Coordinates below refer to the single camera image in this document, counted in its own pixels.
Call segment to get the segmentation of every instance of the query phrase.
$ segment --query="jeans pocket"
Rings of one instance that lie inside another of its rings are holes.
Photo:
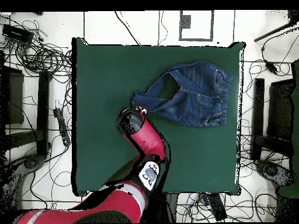
[[[200,93],[197,94],[196,99],[200,103],[200,107],[207,110],[213,109],[213,107],[217,103],[216,99],[213,99],[212,97]]]
[[[219,117],[217,114],[214,114],[214,115],[210,115],[206,118],[204,125],[215,126],[215,125],[218,125],[218,122],[219,122]]]
[[[219,69],[215,70],[213,82],[216,89],[223,90],[224,75]]]

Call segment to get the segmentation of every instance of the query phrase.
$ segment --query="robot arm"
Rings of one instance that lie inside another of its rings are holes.
[[[157,187],[165,147],[141,108],[122,109],[116,127],[136,148],[137,157],[75,208],[29,211],[16,223],[138,223]]]

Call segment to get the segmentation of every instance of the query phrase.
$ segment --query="plug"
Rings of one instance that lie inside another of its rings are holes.
[[[265,60],[265,63],[266,63],[266,68],[270,71],[270,72],[272,72],[272,73],[274,73],[275,75],[277,75],[277,68],[275,67],[275,65],[274,65],[274,63],[272,63],[272,62],[268,62],[267,60]]]

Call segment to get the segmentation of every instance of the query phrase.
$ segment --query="blue jeans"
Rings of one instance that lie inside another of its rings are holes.
[[[170,99],[159,98],[167,77],[178,86]],[[144,94],[135,92],[131,105],[179,125],[210,127],[225,124],[232,75],[205,61],[178,64],[159,76]]]

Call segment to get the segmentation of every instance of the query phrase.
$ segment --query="green tabletop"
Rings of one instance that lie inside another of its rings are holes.
[[[175,64],[208,61],[233,75],[227,123],[190,128],[150,115],[171,146],[165,192],[229,191],[237,194],[237,117],[242,43],[220,47],[86,45],[77,39],[78,191],[98,190],[137,153],[120,135],[115,120],[130,107],[136,90],[145,90]]]

